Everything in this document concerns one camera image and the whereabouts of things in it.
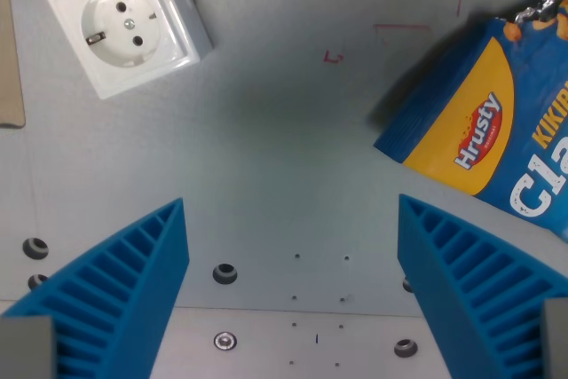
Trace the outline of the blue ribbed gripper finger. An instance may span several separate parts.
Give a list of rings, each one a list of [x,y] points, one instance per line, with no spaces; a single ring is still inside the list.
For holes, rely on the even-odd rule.
[[[3,316],[47,316],[58,378],[148,378],[189,265],[182,199],[87,250]]]
[[[424,201],[398,198],[398,261],[453,378],[542,378],[544,302],[567,279]]]

